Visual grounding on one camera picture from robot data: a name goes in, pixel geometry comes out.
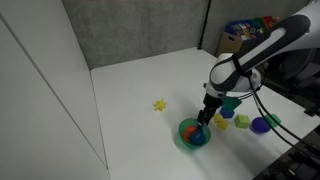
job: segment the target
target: toy block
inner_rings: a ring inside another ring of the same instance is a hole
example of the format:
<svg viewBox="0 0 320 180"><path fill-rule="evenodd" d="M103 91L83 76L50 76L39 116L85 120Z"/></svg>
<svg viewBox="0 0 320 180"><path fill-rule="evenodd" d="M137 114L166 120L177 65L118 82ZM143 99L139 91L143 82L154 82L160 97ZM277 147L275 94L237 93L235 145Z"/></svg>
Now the toy block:
<svg viewBox="0 0 320 180"><path fill-rule="evenodd" d="M242 101L240 99L238 99L237 97L226 96L226 97L222 98L222 105L228 111L235 110L241 103L242 103Z"/></svg>
<svg viewBox="0 0 320 180"><path fill-rule="evenodd" d="M227 110L225 107L221 107L220 109L220 114L223 116L223 118L232 118L234 115L234 111L232 110Z"/></svg>
<svg viewBox="0 0 320 180"><path fill-rule="evenodd" d="M216 123L217 127L223 131L229 126L229 121L225 120L221 114L214 115L214 122Z"/></svg>
<svg viewBox="0 0 320 180"><path fill-rule="evenodd" d="M271 116L273 117L273 119L275 119L278 123L281 123L280 118L275 115L275 114L271 114ZM266 118L266 120L271 124L272 127L277 127L278 125L271 119L271 117L269 117L268 115L264 116Z"/></svg>
<svg viewBox="0 0 320 180"><path fill-rule="evenodd" d="M234 119L234 123L236 124L237 128L247 129L250 127L251 122L247 115L238 114L237 117Z"/></svg>

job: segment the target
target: yellow toy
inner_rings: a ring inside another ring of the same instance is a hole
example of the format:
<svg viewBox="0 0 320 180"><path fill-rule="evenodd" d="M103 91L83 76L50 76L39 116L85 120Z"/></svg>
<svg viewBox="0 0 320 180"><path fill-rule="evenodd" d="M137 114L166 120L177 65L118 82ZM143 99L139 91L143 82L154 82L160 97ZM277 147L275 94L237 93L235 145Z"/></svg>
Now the yellow toy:
<svg viewBox="0 0 320 180"><path fill-rule="evenodd" d="M155 110L155 111L156 111L156 110L159 110L159 111L162 112L162 110L163 110L164 108L166 108L166 105L167 105L167 103L166 103L163 99L160 99L160 100L158 100L158 101L156 101L156 102L154 103L154 110Z"/></svg>
<svg viewBox="0 0 320 180"><path fill-rule="evenodd" d="M223 131L225 131L229 126L229 121L225 120L221 114L214 115L213 120L217 127Z"/></svg>

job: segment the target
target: green block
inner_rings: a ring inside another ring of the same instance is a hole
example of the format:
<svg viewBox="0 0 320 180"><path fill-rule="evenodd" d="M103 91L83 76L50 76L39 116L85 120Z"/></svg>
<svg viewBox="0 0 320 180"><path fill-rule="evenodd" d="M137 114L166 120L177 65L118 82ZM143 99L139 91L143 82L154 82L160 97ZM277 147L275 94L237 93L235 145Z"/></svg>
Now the green block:
<svg viewBox="0 0 320 180"><path fill-rule="evenodd" d="M228 111L235 110L241 103L242 103L242 101L240 99L238 99L237 97L226 96L226 97L222 98L222 105Z"/></svg>
<svg viewBox="0 0 320 180"><path fill-rule="evenodd" d="M275 114L271 114L271 116L273 117L273 119L275 119L278 123L281 123L281 120L279 119L279 117ZM271 119L271 117L269 117L268 115L264 116L266 118L266 120L271 124L272 127L277 127L278 125Z"/></svg>
<svg viewBox="0 0 320 180"><path fill-rule="evenodd" d="M234 123L236 124L237 128L247 129L250 127L251 122L247 115L238 114L237 117L234 119Z"/></svg>

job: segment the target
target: gray wall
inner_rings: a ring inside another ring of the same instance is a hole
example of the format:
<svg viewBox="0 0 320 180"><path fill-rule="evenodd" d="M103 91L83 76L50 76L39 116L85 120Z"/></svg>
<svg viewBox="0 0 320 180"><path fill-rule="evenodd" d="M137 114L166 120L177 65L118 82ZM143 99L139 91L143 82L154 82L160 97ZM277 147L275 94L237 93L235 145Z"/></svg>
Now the gray wall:
<svg viewBox="0 0 320 180"><path fill-rule="evenodd" d="M195 47L207 0L62 0L89 67ZM284 18L307 0L213 0L203 48L214 54L228 21Z"/></svg>

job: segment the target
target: white wall panel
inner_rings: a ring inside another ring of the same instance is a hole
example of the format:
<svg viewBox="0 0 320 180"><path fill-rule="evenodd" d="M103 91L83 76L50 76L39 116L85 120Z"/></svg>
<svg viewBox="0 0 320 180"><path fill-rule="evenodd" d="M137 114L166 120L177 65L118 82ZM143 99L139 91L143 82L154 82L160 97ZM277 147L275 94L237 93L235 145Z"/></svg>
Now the white wall panel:
<svg viewBox="0 0 320 180"><path fill-rule="evenodd" d="M108 170L0 21L0 179L108 180Z"/></svg>
<svg viewBox="0 0 320 180"><path fill-rule="evenodd" d="M1 0L0 12L105 162L90 72L60 0Z"/></svg>

